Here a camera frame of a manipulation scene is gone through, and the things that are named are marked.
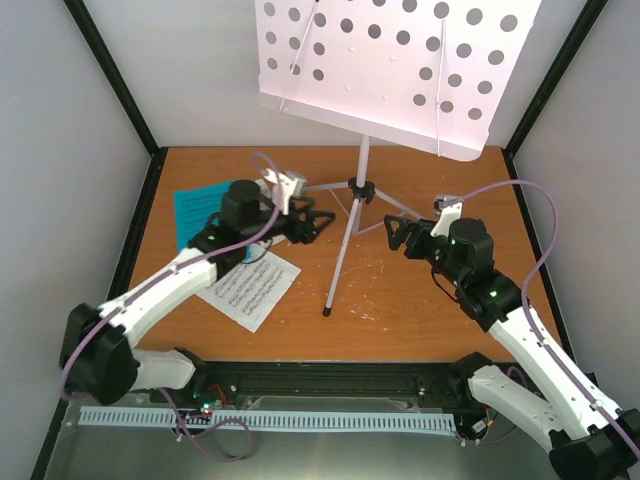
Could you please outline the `white sheet music page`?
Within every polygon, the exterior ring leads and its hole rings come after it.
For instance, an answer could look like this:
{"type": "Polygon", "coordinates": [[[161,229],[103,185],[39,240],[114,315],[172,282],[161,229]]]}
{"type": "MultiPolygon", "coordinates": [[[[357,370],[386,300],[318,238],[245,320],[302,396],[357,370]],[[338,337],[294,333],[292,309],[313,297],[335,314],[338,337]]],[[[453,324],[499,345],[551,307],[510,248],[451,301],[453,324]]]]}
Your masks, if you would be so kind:
{"type": "Polygon", "coordinates": [[[297,266],[259,245],[251,245],[247,260],[197,296],[255,333],[300,273],[297,266]]]}

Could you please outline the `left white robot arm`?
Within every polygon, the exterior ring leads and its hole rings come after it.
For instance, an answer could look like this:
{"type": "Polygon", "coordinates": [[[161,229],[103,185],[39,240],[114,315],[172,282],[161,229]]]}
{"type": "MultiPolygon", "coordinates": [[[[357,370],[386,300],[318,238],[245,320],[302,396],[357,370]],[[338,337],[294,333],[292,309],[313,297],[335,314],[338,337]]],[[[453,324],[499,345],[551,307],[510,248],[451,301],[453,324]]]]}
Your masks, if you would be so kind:
{"type": "Polygon", "coordinates": [[[314,242],[335,219],[314,205],[282,180],[271,196],[251,180],[232,182],[219,210],[168,265],[99,307],[81,303],[69,313],[59,360],[62,398],[79,393],[111,405],[132,391],[171,389],[186,402],[201,400],[208,390],[203,360],[185,348],[147,351],[138,343],[181,303],[240,265],[250,245],[277,236],[314,242]]]}

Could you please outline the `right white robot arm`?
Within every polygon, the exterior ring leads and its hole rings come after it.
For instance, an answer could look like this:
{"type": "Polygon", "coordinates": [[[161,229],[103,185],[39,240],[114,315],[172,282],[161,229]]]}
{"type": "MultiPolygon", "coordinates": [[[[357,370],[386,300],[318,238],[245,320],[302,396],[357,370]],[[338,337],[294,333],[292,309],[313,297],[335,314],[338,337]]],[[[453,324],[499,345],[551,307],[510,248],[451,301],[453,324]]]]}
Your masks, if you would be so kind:
{"type": "Polygon", "coordinates": [[[494,241],[481,220],[388,215],[384,225],[390,248],[427,261],[449,281],[460,309],[510,352],[537,388],[528,390],[470,354],[459,363],[461,394],[526,433],[561,479],[614,479],[638,462],[638,410],[621,409],[548,333],[522,290],[496,268],[494,241]]]}

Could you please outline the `blue sheet music page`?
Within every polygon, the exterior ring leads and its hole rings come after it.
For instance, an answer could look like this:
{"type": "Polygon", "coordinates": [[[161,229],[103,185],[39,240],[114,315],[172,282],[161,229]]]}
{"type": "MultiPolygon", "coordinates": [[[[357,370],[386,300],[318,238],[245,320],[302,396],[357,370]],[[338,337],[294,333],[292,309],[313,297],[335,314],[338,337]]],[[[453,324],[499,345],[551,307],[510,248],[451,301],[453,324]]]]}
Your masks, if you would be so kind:
{"type": "Polygon", "coordinates": [[[231,181],[226,181],[173,194],[178,251],[185,248],[188,241],[206,226],[209,217],[220,210],[222,197],[230,186],[231,181]]]}

